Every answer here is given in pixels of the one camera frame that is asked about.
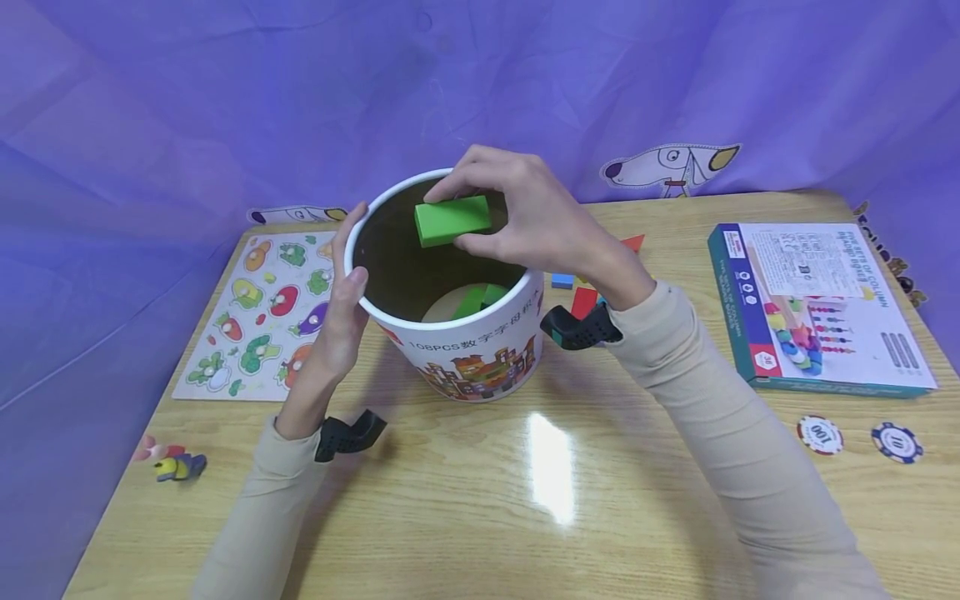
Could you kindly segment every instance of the hand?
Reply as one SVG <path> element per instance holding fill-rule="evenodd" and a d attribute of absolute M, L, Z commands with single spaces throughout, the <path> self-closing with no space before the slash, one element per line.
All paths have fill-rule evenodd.
<path fill-rule="evenodd" d="M 459 236 L 454 240 L 458 248 L 531 269 L 582 276 L 616 310 L 642 302 L 656 287 L 636 255 L 574 200 L 539 156 L 471 146 L 424 200 L 435 203 L 477 188 L 503 192 L 509 220 L 492 235 Z"/>
<path fill-rule="evenodd" d="M 333 288 L 324 325 L 274 424 L 276 432 L 287 440 L 306 438 L 317 431 L 326 416 L 333 390 L 356 365 L 360 339 L 370 318 L 359 303 L 369 274 L 363 267 L 356 267 L 345 276 L 344 251 L 350 230 L 365 214 L 366 203 L 358 204 L 330 242 Z"/>

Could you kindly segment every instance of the blue poker chip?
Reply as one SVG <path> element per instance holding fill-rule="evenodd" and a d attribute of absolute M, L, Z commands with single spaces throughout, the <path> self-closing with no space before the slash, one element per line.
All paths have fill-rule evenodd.
<path fill-rule="evenodd" d="M 906 427 L 900 427 L 890 421 L 884 421 L 874 427 L 871 434 L 874 445 L 880 454 L 892 461 L 904 465 L 913 465 L 924 455 L 924 447 L 917 442 L 917 436 Z"/>

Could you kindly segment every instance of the container rim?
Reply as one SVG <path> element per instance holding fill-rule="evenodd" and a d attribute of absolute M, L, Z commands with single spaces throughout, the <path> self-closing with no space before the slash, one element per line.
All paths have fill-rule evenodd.
<path fill-rule="evenodd" d="M 370 204 L 370 207 L 367 210 L 367 214 L 364 215 L 364 218 L 357 222 L 356 226 L 353 228 L 353 231 L 350 232 L 349 237 L 347 238 L 347 248 L 344 250 L 344 275 L 349 275 L 353 271 L 353 251 L 356 247 L 357 237 L 360 235 L 360 231 L 363 230 L 363 227 L 367 224 L 367 221 L 370 219 L 371 215 L 390 200 L 396 194 L 402 192 L 408 187 L 412 187 L 422 181 L 439 179 L 446 177 L 450 171 L 453 171 L 452 167 L 446 167 L 444 169 L 434 169 L 433 171 L 426 171 L 420 173 L 419 175 L 414 175 L 413 177 L 407 178 L 406 180 L 397 183 L 393 187 L 389 188 L 385 192 L 381 193 L 376 199 Z M 480 321 L 487 315 L 495 312 L 495 309 L 498 306 L 502 306 L 507 302 L 513 300 L 520 294 L 520 290 L 524 289 L 527 284 L 530 283 L 530 280 L 533 278 L 533 275 L 530 272 L 530 269 L 527 269 L 523 272 L 523 275 L 520 277 L 520 280 L 514 284 L 512 288 L 504 295 L 503 298 L 497 302 L 491 304 L 487 308 L 484 308 L 480 312 L 473 313 L 468 315 L 463 319 L 457 319 L 455 321 L 444 321 L 442 323 L 421 323 L 419 321 L 406 321 L 399 319 L 392 315 L 388 315 L 379 308 L 373 305 L 372 302 L 367 300 L 367 297 L 364 296 L 360 299 L 360 305 L 363 306 L 371 317 L 375 321 L 378 321 L 382 324 L 387 324 L 391 327 L 398 327 L 402 329 L 412 329 L 415 331 L 444 331 L 447 329 L 452 329 L 454 327 L 461 327 L 463 325 L 468 325 Z"/>

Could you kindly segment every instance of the white poker chip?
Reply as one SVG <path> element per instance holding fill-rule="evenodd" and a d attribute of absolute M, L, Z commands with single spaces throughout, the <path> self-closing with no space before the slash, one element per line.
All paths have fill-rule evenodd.
<path fill-rule="evenodd" d="M 843 450 L 843 433 L 833 421 L 819 415 L 807 415 L 797 422 L 797 435 L 817 454 L 833 456 Z"/>

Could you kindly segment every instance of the green wooden block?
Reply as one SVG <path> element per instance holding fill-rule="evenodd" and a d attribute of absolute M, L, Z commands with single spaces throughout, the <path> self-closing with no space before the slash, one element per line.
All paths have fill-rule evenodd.
<path fill-rule="evenodd" d="M 487 293 L 485 288 L 477 286 L 467 292 L 467 295 L 464 296 L 464 299 L 460 302 L 460 306 L 457 306 L 457 310 L 453 313 L 451 321 L 456 321 L 457 319 L 463 319 L 464 317 L 469 317 L 473 313 L 478 313 L 483 310 L 483 297 Z"/>
<path fill-rule="evenodd" d="M 480 303 L 482 308 L 487 308 L 488 306 L 493 306 L 498 300 L 507 295 L 507 288 L 502 285 L 497 285 L 495 283 L 490 283 L 487 285 L 487 289 L 483 295 L 483 302 Z"/>
<path fill-rule="evenodd" d="M 417 204 L 414 220 L 422 248 L 450 244 L 458 235 L 474 233 L 491 225 L 486 196 Z"/>

